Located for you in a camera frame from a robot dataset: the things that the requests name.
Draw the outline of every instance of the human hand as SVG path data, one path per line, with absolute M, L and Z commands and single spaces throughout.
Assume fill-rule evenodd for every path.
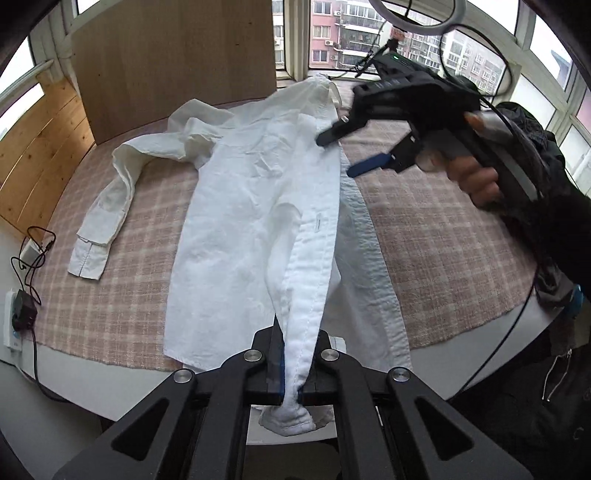
M 466 113 L 465 117 L 477 133 L 483 133 L 485 124 L 481 116 Z M 447 178 L 455 181 L 470 196 L 475 206 L 483 207 L 501 199 L 502 194 L 496 182 L 499 175 L 494 168 L 483 168 L 474 157 L 457 157 L 447 161 L 439 152 L 430 152 L 428 156 L 435 168 L 445 169 Z

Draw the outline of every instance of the black cable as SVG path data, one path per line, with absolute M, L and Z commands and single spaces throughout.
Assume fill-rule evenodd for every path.
M 507 69 L 507 71 L 509 72 L 509 86 L 502 92 L 502 93 L 497 93 L 495 95 L 484 95 L 483 93 L 480 93 L 480 91 L 478 91 L 478 95 L 480 96 L 480 100 L 486 105 L 488 106 L 493 112 L 495 112 L 498 117 L 501 119 L 501 121 L 505 124 L 505 126 L 508 128 L 509 132 L 511 132 L 511 134 L 513 135 L 513 138 L 516 139 L 518 141 L 518 143 L 520 144 L 520 146 L 524 149 L 524 151 L 526 151 L 525 147 L 522 144 L 522 140 L 521 137 L 519 135 L 517 135 L 517 133 L 515 132 L 515 129 L 513 127 L 513 125 L 511 125 L 511 123 L 509 122 L 509 120 L 507 120 L 505 118 L 505 116 L 503 114 L 500 113 L 500 111 L 498 111 L 498 109 L 491 103 L 491 101 L 489 101 L 487 99 L 487 97 L 494 99 L 498 96 L 504 95 L 507 92 L 509 92 L 509 90 L 511 89 L 513 83 L 514 83 L 514 77 L 513 77 L 513 72 L 511 71 L 511 68 L 509 66 L 509 62 L 507 61 L 507 59 L 505 58 L 505 56 L 502 54 L 502 52 L 499 50 L 499 48 L 497 48 L 497 46 L 486 36 L 484 35 L 482 32 L 480 32 L 479 30 L 477 30 L 474 27 L 471 27 L 469 25 L 464 25 L 464 24 L 453 24 L 450 25 L 448 27 L 448 29 L 443 33 L 443 35 L 441 35 L 440 37 L 440 42 L 439 42 L 439 60 L 441 62 L 441 66 L 443 68 L 443 71 L 446 75 L 447 80 L 451 81 L 452 83 L 454 83 L 458 88 L 462 88 L 464 90 L 468 90 L 470 92 L 473 93 L 473 90 L 468 89 L 464 84 L 460 83 L 459 80 L 457 78 L 455 78 L 453 75 L 450 75 L 449 71 L 447 70 L 447 68 L 445 67 L 445 63 L 443 61 L 443 49 L 441 47 L 441 43 L 443 42 L 443 37 L 449 33 L 450 30 L 456 28 L 456 27 L 463 27 L 466 28 L 467 30 L 470 30 L 472 32 L 474 32 L 475 34 L 479 35 L 480 37 L 482 37 L 488 44 L 489 46 L 495 51 L 495 53 L 501 58 L 501 60 L 503 61 L 503 63 L 505 64 L 505 68 Z M 540 193 L 540 181 L 541 179 L 538 178 L 536 182 L 534 182 L 535 184 L 535 189 L 536 189 L 536 193 L 538 196 L 538 201 L 547 201 L 547 199 L 544 199 Z M 498 343 L 498 345 L 496 346 L 496 348 L 492 351 L 492 353 L 488 356 L 488 358 L 483 362 L 483 364 L 474 372 L 474 374 L 460 387 L 460 389 L 457 391 L 457 393 L 449 400 L 450 403 L 452 403 L 459 394 L 461 394 L 467 387 L 468 385 L 470 385 L 470 383 L 478 376 L 478 374 L 480 372 L 482 372 L 482 370 L 484 369 L 484 367 L 486 367 L 488 365 L 488 363 L 491 361 L 491 359 L 496 355 L 496 353 L 501 349 L 501 347 L 505 344 L 505 341 L 509 338 L 509 335 L 511 334 L 511 332 L 513 332 L 513 330 L 515 329 L 515 327 L 517 326 L 517 324 L 519 323 L 519 320 L 521 319 L 521 316 L 523 315 L 523 312 L 525 312 L 525 308 L 531 298 L 531 295 L 535 289 L 535 284 L 537 281 L 537 277 L 538 277 L 538 272 L 539 272 L 540 266 L 537 265 L 536 269 L 535 269 L 535 274 L 534 274 L 534 279 L 532 280 L 531 283 L 531 287 L 530 287 L 530 291 L 527 295 L 527 298 L 525 299 L 525 302 L 523 304 L 523 306 L 521 307 L 521 310 L 519 311 L 517 317 L 515 318 L 515 321 L 513 322 L 513 324 L 511 325 L 511 327 L 509 328 L 509 330 L 507 331 L 507 333 L 505 334 L 505 336 L 501 339 L 501 341 Z
M 31 336 L 33 337 L 33 372 L 35 374 L 35 383 L 39 387 L 39 390 L 41 390 L 41 393 L 43 395 L 45 395 L 47 398 L 49 398 L 50 400 L 53 400 L 53 401 L 56 401 L 59 403 L 72 403 L 70 400 L 66 400 L 65 398 L 54 397 L 46 390 L 45 386 L 43 386 L 42 383 L 39 382 L 39 373 L 37 372 L 37 338 L 35 337 L 35 329 L 31 328 L 30 332 L 31 332 Z
M 329 80 L 336 80 L 336 79 L 340 79 L 341 77 L 347 75 L 350 72 L 357 72 L 357 76 L 361 75 L 365 70 L 367 70 L 367 68 L 369 67 L 369 64 L 371 62 L 371 60 L 373 59 L 373 57 L 375 57 L 376 55 L 379 54 L 379 50 L 374 54 L 373 52 L 373 48 L 375 47 L 375 43 L 378 41 L 379 35 L 382 32 L 382 29 L 384 28 L 384 25 L 386 24 L 386 20 L 384 20 L 382 22 L 382 24 L 380 25 L 380 28 L 378 30 L 378 33 L 376 33 L 374 41 L 372 42 L 368 53 L 365 57 L 363 57 L 362 59 L 360 59 L 355 65 L 353 65 L 349 70 L 345 70 L 343 73 L 341 73 L 340 75 L 336 76 L 336 77 L 330 77 L 329 76 Z
M 33 238 L 32 234 L 31 234 L 32 230 L 41 230 L 41 231 L 51 235 L 52 238 L 50 239 L 50 241 L 48 242 L 48 244 L 45 248 L 42 245 L 40 245 L 39 242 L 37 242 L 37 240 L 35 240 Z M 11 257 L 10 262 L 12 265 L 12 269 L 14 270 L 14 273 L 18 277 L 18 281 L 21 284 L 22 290 L 26 290 L 28 287 L 29 295 L 33 298 L 33 301 L 35 303 L 37 303 L 39 306 L 41 306 L 42 305 L 41 297 L 40 297 L 37 289 L 35 287 L 33 287 L 33 278 L 35 276 L 35 272 L 45 264 L 47 252 L 49 252 L 49 250 L 52 249 L 54 243 L 56 242 L 57 236 L 56 236 L 55 232 L 48 230 L 47 228 L 43 228 L 42 226 L 38 226 L 38 225 L 31 225 L 29 228 L 27 228 L 27 236 L 31 240 L 33 240 L 33 243 L 35 243 L 35 245 L 37 246 L 39 254 L 35 258 L 33 263 L 30 265 L 28 263 L 26 263 L 24 260 L 21 260 L 20 256 L 22 254 L 22 249 L 24 248 L 24 245 L 25 245 L 25 240 L 27 239 L 27 237 L 25 237 L 21 242 L 21 247 L 18 252 L 18 257 Z M 18 265 L 19 265 L 20 270 L 28 269 L 27 272 L 25 273 L 24 279 L 22 279 L 21 276 L 18 274 L 18 271 L 14 266 L 14 260 L 18 261 Z
M 16 365 L 14 365 L 14 364 L 11 364 L 11 363 L 9 363 L 9 362 L 7 362 L 7 361 L 4 361 L 4 360 L 2 360 L 2 359 L 0 359 L 0 364 L 5 364 L 5 365 L 8 365 L 9 367 L 14 367 L 14 368 L 16 368 L 16 367 L 17 367 Z
M 570 174 L 569 169 L 568 168 L 565 168 L 564 170 L 566 171 L 566 173 L 570 177 L 570 179 L 573 181 L 574 186 L 577 187 L 577 188 L 579 188 L 579 186 L 577 185 L 577 182 L 574 180 L 573 176 Z
M 12 266 L 12 269 L 14 270 L 14 274 L 17 276 L 18 281 L 21 283 L 21 290 L 25 290 L 25 285 L 22 283 L 22 278 L 19 275 L 17 268 L 14 266 L 14 261 L 18 261 L 19 262 L 19 266 L 21 268 L 21 270 L 24 270 L 24 267 L 22 266 L 23 263 L 25 263 L 24 261 L 22 261 L 20 258 L 18 257 L 10 257 L 10 265 Z
M 43 247 L 31 235 L 31 231 L 32 230 L 41 230 L 41 231 L 43 231 L 43 232 L 48 233 L 49 235 L 51 235 L 52 238 L 49 240 L 49 242 L 47 243 L 47 245 L 45 247 Z M 35 260 L 33 261 L 33 263 L 30 264 L 30 265 L 27 262 L 25 262 L 24 260 L 21 260 L 20 256 L 22 254 L 22 249 L 25 246 L 25 240 L 27 239 L 27 237 L 25 237 L 22 240 L 22 242 L 21 242 L 21 247 L 20 247 L 20 250 L 18 252 L 18 257 L 11 257 L 10 263 L 12 265 L 12 269 L 14 270 L 14 273 L 18 277 L 18 281 L 21 283 L 21 288 L 23 290 L 25 290 L 26 287 L 29 287 L 29 295 L 31 295 L 31 297 L 33 298 L 33 300 L 35 301 L 35 303 L 37 303 L 38 305 L 41 305 L 41 297 L 39 296 L 39 293 L 37 292 L 37 290 L 35 289 L 35 287 L 33 287 L 33 277 L 35 275 L 35 272 L 37 270 L 39 270 L 39 268 L 41 268 L 45 264 L 47 252 L 49 252 L 49 250 L 51 250 L 51 248 L 53 247 L 54 243 L 56 242 L 57 235 L 55 234 L 55 232 L 52 232 L 51 230 L 48 230 L 46 228 L 43 228 L 42 226 L 31 225 L 29 228 L 27 228 L 27 236 L 31 240 L 33 240 L 33 242 L 37 246 L 37 249 L 39 251 L 39 254 L 35 258 Z M 19 265 L 19 269 L 20 270 L 25 270 L 26 268 L 28 268 L 27 272 L 25 273 L 24 280 L 21 278 L 21 276 L 19 275 L 16 267 L 14 266 L 14 261 L 15 260 L 18 261 L 18 265 Z M 31 337 L 33 338 L 33 371 L 34 371 L 34 375 L 35 375 L 34 381 L 37 384 L 37 386 L 39 387 L 39 390 L 41 390 L 41 393 L 43 395 L 45 395 L 47 398 L 49 398 L 50 400 L 53 400 L 53 401 L 56 401 L 56 402 L 59 402 L 59 403 L 72 403 L 69 400 L 66 400 L 65 398 L 57 398 L 57 397 L 54 397 L 53 395 L 51 395 L 46 390 L 46 388 L 42 385 L 42 383 L 39 382 L 39 373 L 38 373 L 38 369 L 37 369 L 37 337 L 35 336 L 35 329 L 34 328 L 31 328 L 30 329 L 30 332 L 31 332 Z
M 413 0 L 408 1 L 408 8 L 404 13 L 404 18 L 408 18 L 408 14 L 410 13 L 410 9 L 413 7 Z
M 517 315 L 517 318 L 513 321 L 513 324 L 511 325 L 511 328 L 509 328 L 509 330 L 507 330 L 507 333 L 505 334 L 505 336 L 502 338 L 502 340 L 499 342 L 499 344 L 496 346 L 496 348 L 492 351 L 492 353 L 488 356 L 488 358 L 486 360 L 484 360 L 484 363 L 472 374 L 472 376 L 466 381 L 466 383 L 464 383 L 460 387 L 460 390 L 458 390 L 457 393 L 452 398 L 449 399 L 449 403 L 453 403 L 453 401 L 457 398 L 457 396 L 460 393 L 462 393 L 466 389 L 466 387 L 468 385 L 470 385 L 470 383 L 472 383 L 472 380 L 474 380 L 478 376 L 478 374 L 480 372 L 482 372 L 482 370 L 484 369 L 484 367 L 486 367 L 488 365 L 488 362 L 491 361 L 491 359 L 496 355 L 496 353 L 505 344 L 505 341 L 509 338 L 509 335 L 511 334 L 511 332 L 517 326 L 517 323 L 519 322 L 519 319 L 523 315 L 523 312 L 525 312 L 525 307 L 527 306 L 527 303 L 529 302 L 529 300 L 531 298 L 531 294 L 534 292 L 535 281 L 536 281 L 537 277 L 538 277 L 538 268 L 535 269 L 534 280 L 531 283 L 530 292 L 527 294 L 527 298 L 525 299 L 525 303 L 521 307 L 521 310 L 519 311 L 519 314 Z
M 457 79 L 451 75 L 449 73 L 449 71 L 447 70 L 447 67 L 445 66 L 445 63 L 443 61 L 443 49 L 441 48 L 441 43 L 443 42 L 443 37 L 445 35 L 447 35 L 452 29 L 456 28 L 456 27 L 462 27 L 465 28 L 467 30 L 470 30 L 471 32 L 474 32 L 476 35 L 478 35 L 480 38 L 482 38 L 483 40 L 486 41 L 486 43 L 488 43 L 488 45 L 495 51 L 495 53 L 501 58 L 501 60 L 503 61 L 503 64 L 505 64 L 505 68 L 506 70 L 509 72 L 509 86 L 502 92 L 502 93 L 495 93 L 493 95 L 485 95 L 483 93 L 481 93 L 480 95 L 482 97 L 487 97 L 487 98 L 491 98 L 491 99 L 495 99 L 498 96 L 504 95 L 506 93 L 508 93 L 511 90 L 511 87 L 513 85 L 514 82 L 514 78 L 513 78 L 513 72 L 511 71 L 511 68 L 509 67 L 509 62 L 508 60 L 505 58 L 505 56 L 503 55 L 503 53 L 499 50 L 499 48 L 492 42 L 492 40 L 490 38 L 488 38 L 486 35 L 484 35 L 484 33 L 482 33 L 481 31 L 479 31 L 477 28 L 471 27 L 470 25 L 465 25 L 465 24 L 461 24 L 461 23 L 457 23 L 457 24 L 452 24 L 450 25 L 445 32 L 443 33 L 443 35 L 440 36 L 439 39 L 439 61 L 441 63 L 441 68 L 443 69 L 443 72 L 445 73 L 446 77 L 452 81 L 453 83 L 455 83 L 456 85 L 462 87 L 462 88 L 466 88 L 463 84 L 461 84 L 459 81 L 457 81 Z

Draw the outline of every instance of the metal screw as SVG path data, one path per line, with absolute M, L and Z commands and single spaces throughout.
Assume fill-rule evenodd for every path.
M 244 360 L 247 362 L 258 362 L 262 358 L 262 353 L 259 350 L 247 350 L 244 352 Z
M 410 380 L 410 371 L 404 367 L 396 367 L 392 370 L 392 378 L 396 382 L 407 382 Z
M 173 376 L 173 379 L 176 383 L 187 383 L 192 378 L 193 378 L 193 372 L 191 372 L 187 368 L 183 368 L 182 370 L 177 370 Z
M 322 350 L 320 356 L 326 360 L 327 362 L 334 362 L 339 357 L 339 353 L 337 350 L 333 350 L 332 348 L 327 348 L 326 350 Z

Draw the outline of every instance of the wooden board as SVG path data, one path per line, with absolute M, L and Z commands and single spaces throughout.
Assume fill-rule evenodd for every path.
M 82 101 L 76 96 L 49 121 L 21 155 L 0 187 L 2 215 L 7 221 L 17 222 L 46 165 L 85 117 Z
M 66 79 L 49 86 L 43 97 L 23 114 L 0 141 L 0 184 L 54 115 L 76 96 Z
M 169 116 L 275 91 L 269 0 L 123 0 L 72 34 L 97 143 Z
M 88 120 L 84 119 L 48 162 L 18 218 L 17 228 L 46 227 L 76 167 L 94 143 Z

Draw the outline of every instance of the power adapter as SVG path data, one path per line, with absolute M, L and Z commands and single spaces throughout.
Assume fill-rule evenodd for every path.
M 37 307 L 35 307 L 33 297 L 26 291 L 19 290 L 13 305 L 12 328 L 16 332 L 31 330 L 37 318 Z

